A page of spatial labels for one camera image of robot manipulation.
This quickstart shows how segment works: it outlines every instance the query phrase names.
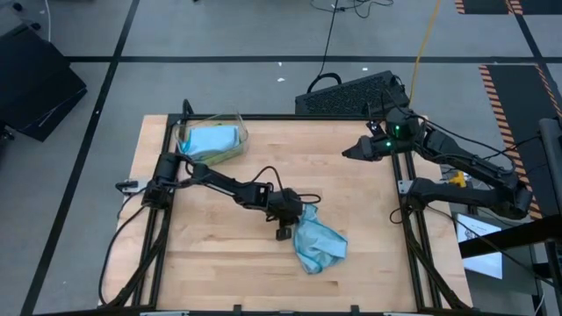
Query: gray floor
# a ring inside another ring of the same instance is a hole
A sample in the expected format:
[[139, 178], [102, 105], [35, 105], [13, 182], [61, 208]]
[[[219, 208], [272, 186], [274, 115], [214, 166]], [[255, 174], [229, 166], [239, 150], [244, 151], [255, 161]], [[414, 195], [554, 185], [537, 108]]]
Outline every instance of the gray floor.
[[[27, 18], [46, 25], [41, 1], [22, 1]], [[65, 55], [111, 56], [131, 0], [50, 1], [52, 41]], [[330, 1], [317, 0], [329, 7]], [[373, 6], [362, 20], [338, 14], [329, 53], [416, 55], [433, 9], [415, 0]], [[525, 17], [544, 55], [561, 56], [559, 17]], [[307, 0], [140, 0], [123, 55], [238, 56], [321, 55], [330, 14]], [[46, 35], [46, 29], [40, 31]], [[456, 13], [444, 1], [425, 55], [531, 56], [513, 16]], [[2, 147], [0, 177], [0, 305], [19, 313], [61, 202], [108, 64], [74, 63], [89, 93], [45, 143], [18, 135]], [[35, 312], [92, 308], [97, 278], [122, 197], [113, 185], [127, 178], [141, 120], [146, 114], [179, 112], [189, 98], [197, 113], [293, 113], [294, 97], [306, 91], [320, 63], [120, 63], [101, 113], [61, 239]], [[562, 83], [561, 65], [549, 65]], [[328, 63], [344, 81], [391, 70], [409, 89], [410, 63]], [[502, 148], [477, 64], [422, 64], [413, 107], [435, 122]], [[461, 142], [477, 154], [489, 152]], [[497, 163], [506, 163], [501, 159]], [[470, 282], [476, 306], [529, 313], [528, 295], [492, 291]]]

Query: striped caution tape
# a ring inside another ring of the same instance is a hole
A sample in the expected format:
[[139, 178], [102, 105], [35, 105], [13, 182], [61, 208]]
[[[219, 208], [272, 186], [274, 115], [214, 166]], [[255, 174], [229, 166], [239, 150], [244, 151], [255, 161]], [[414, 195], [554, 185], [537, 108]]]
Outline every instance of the striped caution tape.
[[554, 106], [554, 110], [556, 110], [556, 113], [560, 117], [562, 117], [562, 110], [560, 110], [560, 106], [558, 105], [558, 102], [556, 101], [556, 98], [554, 97], [554, 93], [552, 93], [551, 86], [548, 83], [548, 80], [546, 80], [546, 75], [544, 75], [543, 70], [540, 67], [538, 67], [538, 65], [535, 65], [535, 68], [538, 71], [538, 75], [541, 77], [541, 81], [543, 82], [543, 86], [546, 89], [546, 93], [548, 93], [548, 96], [551, 99], [551, 103], [552, 103], [552, 106]]
[[455, 0], [455, 6], [458, 13], [465, 14], [465, 3], [463, 3], [463, 0]]
[[[484, 89], [486, 90], [488, 98], [490, 99], [492, 111], [494, 111], [495, 119], [498, 122], [498, 127], [500, 128], [500, 134], [503, 138], [503, 144], [506, 148], [513, 148], [506, 151], [506, 155], [513, 160], [515, 164], [515, 172], [519, 176], [519, 179], [525, 183], [527, 189], [532, 193], [533, 189], [530, 186], [530, 181], [527, 177], [525, 167], [523, 166], [521, 156], [519, 155], [519, 152], [515, 147], [515, 139], [513, 137], [513, 134], [511, 133], [511, 128], [509, 128], [509, 123], [505, 116], [505, 112], [503, 111], [503, 107], [501, 106], [500, 98], [498, 97], [498, 92], [495, 89], [492, 77], [490, 76], [490, 71], [488, 70], [486, 65], [480, 65], [479, 70], [480, 74], [482, 75], [482, 80], [484, 81]], [[533, 219], [541, 219], [543, 217], [541, 215], [540, 208], [538, 207], [537, 199], [535, 198], [534, 194], [532, 203], [530, 204], [530, 216]]]
[[509, 6], [511, 7], [511, 11], [515, 14], [523, 14], [523, 7], [519, 0], [507, 0], [509, 1]]
[[505, 0], [508, 7], [508, 14], [523, 14], [523, 7], [519, 0]]

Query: wooden table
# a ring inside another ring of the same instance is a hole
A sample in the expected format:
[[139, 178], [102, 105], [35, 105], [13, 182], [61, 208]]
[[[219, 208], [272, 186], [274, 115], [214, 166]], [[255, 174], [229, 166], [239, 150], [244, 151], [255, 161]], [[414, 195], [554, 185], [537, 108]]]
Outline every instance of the wooden table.
[[[152, 176], [166, 119], [144, 118], [131, 178]], [[277, 222], [266, 223], [262, 212], [245, 210], [232, 198], [205, 187], [179, 190], [158, 309], [230, 311], [240, 304], [245, 311], [344, 312], [350, 305], [359, 305], [362, 312], [415, 311], [403, 228], [389, 220], [390, 212], [398, 207], [391, 159], [360, 162], [341, 155], [368, 133], [364, 122], [247, 120], [245, 124], [250, 135], [248, 152], [213, 168], [246, 181], [262, 167], [273, 165], [285, 187], [321, 195], [320, 219], [347, 236], [347, 259], [309, 276], [294, 254], [292, 241], [276, 241]], [[414, 165], [418, 176], [441, 176], [437, 165], [418, 155]], [[260, 181], [277, 183], [269, 171]], [[135, 197], [127, 205], [119, 225], [140, 202], [141, 197]], [[449, 212], [445, 203], [433, 206]], [[104, 281], [108, 299], [139, 263], [147, 218], [145, 211], [123, 230], [113, 247]], [[437, 269], [471, 305], [451, 221], [426, 212], [426, 222]], [[421, 265], [420, 272], [422, 280], [427, 280]], [[431, 306], [429, 287], [424, 284], [426, 305]], [[144, 289], [142, 300], [147, 302], [149, 286]]]

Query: blue cloth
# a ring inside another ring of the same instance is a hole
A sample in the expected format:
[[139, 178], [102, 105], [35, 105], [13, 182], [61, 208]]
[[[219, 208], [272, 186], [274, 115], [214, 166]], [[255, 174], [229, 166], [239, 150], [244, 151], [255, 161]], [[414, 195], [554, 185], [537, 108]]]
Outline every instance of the blue cloth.
[[191, 129], [189, 139], [180, 144], [180, 148], [182, 154], [198, 159], [209, 154], [222, 154], [238, 145], [238, 126], [206, 126]]
[[303, 269], [308, 274], [321, 273], [345, 259], [348, 241], [333, 229], [318, 220], [314, 205], [305, 205], [305, 210], [295, 227], [292, 243]]

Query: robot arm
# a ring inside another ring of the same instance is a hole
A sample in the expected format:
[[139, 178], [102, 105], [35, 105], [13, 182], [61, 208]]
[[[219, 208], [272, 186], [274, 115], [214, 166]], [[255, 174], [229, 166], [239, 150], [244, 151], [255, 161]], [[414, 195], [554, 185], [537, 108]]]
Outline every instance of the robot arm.
[[[186, 163], [186, 171], [191, 177], [177, 182], [176, 176], [180, 162]], [[167, 208], [171, 205], [171, 190], [204, 185], [231, 197], [236, 204], [249, 210], [265, 212], [266, 221], [278, 220], [276, 239], [284, 241], [292, 236], [292, 224], [299, 221], [303, 203], [293, 189], [273, 190], [272, 183], [240, 183], [234, 178], [222, 175], [203, 163], [196, 163], [182, 154], [161, 154], [155, 173], [148, 183], [142, 204], [154, 208]]]
[[532, 196], [514, 170], [505, 170], [464, 150], [449, 135], [420, 123], [418, 118], [411, 110], [394, 108], [386, 116], [386, 131], [370, 122], [367, 126], [372, 136], [362, 136], [342, 154], [374, 162], [392, 153], [414, 150], [427, 161], [450, 164], [494, 187], [493, 190], [460, 188], [423, 178], [402, 181], [400, 194], [414, 208], [423, 209], [428, 203], [440, 200], [487, 207], [509, 219], [527, 216]]

